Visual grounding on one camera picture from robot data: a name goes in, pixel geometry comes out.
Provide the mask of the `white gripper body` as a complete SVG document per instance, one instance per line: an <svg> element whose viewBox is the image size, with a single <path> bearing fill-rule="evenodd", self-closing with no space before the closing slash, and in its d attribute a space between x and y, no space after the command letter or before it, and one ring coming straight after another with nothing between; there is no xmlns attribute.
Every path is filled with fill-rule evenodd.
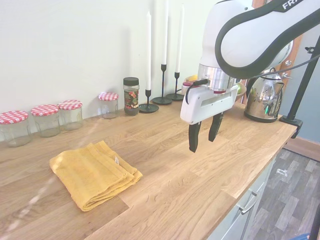
<svg viewBox="0 0 320 240"><path fill-rule="evenodd" d="M225 93L214 93L211 88L205 86L192 88L184 96L180 118L194 125L229 110L236 101L237 92L236 86L227 89Z"/></svg>

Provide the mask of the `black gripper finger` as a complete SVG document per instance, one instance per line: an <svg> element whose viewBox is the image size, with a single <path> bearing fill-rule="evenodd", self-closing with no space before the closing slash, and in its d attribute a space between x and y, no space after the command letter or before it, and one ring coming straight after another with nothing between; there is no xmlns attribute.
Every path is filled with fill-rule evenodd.
<svg viewBox="0 0 320 240"><path fill-rule="evenodd" d="M190 124L188 127L188 142L189 150L193 153L196 152L198 148L198 136L201 128L201 122Z"/></svg>
<svg viewBox="0 0 320 240"><path fill-rule="evenodd" d="M212 124L211 124L211 127L209 129L209 134L208 134L208 140L210 142L213 142L215 140L215 138L218 134L218 131L220 129L223 117L224 117L223 112L218 113L213 117Z"/></svg>

